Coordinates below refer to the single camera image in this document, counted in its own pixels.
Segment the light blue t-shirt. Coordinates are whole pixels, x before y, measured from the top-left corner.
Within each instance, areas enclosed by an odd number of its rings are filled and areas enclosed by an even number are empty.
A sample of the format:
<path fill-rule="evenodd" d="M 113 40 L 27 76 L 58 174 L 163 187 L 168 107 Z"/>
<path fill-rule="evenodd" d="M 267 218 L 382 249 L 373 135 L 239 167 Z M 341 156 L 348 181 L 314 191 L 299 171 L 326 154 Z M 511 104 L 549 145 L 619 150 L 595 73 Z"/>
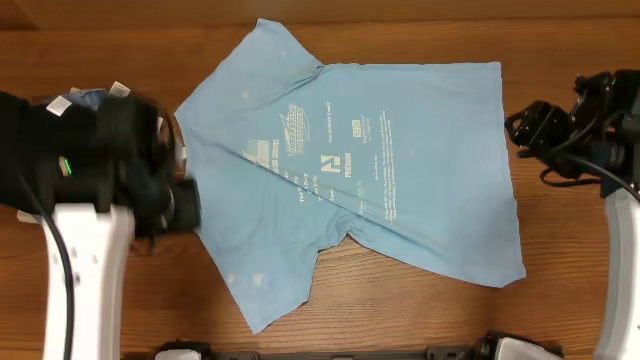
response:
<path fill-rule="evenodd" d="M 483 286 L 526 274 L 497 62 L 323 64 L 261 19 L 175 116 L 199 237 L 253 333 L 346 237 Z"/>

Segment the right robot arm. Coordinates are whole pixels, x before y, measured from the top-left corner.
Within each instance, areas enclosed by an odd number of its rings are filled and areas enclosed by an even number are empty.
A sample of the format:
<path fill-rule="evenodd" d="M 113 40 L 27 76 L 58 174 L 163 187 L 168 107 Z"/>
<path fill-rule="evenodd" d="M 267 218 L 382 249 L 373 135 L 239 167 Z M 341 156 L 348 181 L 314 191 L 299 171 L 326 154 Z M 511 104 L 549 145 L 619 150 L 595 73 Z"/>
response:
<path fill-rule="evenodd" d="M 639 73 L 578 76 L 564 111 L 537 100 L 504 123 L 520 158 L 545 164 L 558 188 L 595 184 L 609 231 L 606 310 L 597 359 L 639 356 Z"/>

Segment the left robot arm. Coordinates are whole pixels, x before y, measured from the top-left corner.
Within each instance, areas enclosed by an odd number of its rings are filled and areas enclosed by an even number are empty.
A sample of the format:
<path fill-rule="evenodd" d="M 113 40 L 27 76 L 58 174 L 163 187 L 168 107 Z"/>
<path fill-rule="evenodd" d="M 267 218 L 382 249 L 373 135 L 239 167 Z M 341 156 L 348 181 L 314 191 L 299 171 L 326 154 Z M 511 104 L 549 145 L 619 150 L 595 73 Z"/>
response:
<path fill-rule="evenodd" d="M 129 247 L 195 230 L 196 182 L 178 173 L 167 116 L 134 96 L 96 108 L 57 97 L 16 119 L 19 208 L 37 215 L 48 255 L 43 355 L 116 359 Z"/>

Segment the blue denim jeans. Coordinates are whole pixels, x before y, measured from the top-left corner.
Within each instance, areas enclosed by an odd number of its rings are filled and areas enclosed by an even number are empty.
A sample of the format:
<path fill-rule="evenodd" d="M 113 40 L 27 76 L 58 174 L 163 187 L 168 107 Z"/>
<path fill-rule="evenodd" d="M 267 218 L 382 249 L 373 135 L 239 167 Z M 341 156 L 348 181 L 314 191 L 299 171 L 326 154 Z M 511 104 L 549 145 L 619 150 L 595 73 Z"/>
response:
<path fill-rule="evenodd" d="M 108 92 L 103 88 L 98 89 L 75 89 L 61 94 L 62 98 L 73 104 L 97 111 L 102 101 L 107 97 Z"/>

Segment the black folded garment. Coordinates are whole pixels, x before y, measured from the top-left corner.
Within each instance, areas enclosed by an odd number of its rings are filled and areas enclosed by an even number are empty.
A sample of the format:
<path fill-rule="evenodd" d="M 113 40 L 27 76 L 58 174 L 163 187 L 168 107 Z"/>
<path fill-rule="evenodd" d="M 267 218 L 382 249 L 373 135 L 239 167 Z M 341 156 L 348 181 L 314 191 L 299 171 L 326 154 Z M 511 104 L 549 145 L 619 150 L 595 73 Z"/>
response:
<path fill-rule="evenodd" d="M 96 151 L 97 113 L 81 105 L 69 105 L 61 115 L 45 104 L 3 92 L 1 94 L 1 203 L 27 213 L 38 213 L 28 184 L 40 195 L 51 177 L 44 166 L 60 169 L 59 158 Z"/>

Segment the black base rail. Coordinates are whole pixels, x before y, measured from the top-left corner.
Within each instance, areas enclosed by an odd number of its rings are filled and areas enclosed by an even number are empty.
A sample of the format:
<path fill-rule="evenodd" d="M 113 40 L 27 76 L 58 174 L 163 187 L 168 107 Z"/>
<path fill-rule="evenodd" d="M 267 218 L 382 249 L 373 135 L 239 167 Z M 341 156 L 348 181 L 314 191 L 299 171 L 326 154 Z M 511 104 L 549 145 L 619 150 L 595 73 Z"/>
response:
<path fill-rule="evenodd" d="M 298 352 L 261 354 L 256 351 L 215 352 L 205 342 L 174 341 L 159 347 L 155 360 L 564 360 L 563 348 L 528 338 L 490 331 L 475 345 L 433 345 L 424 350 Z"/>

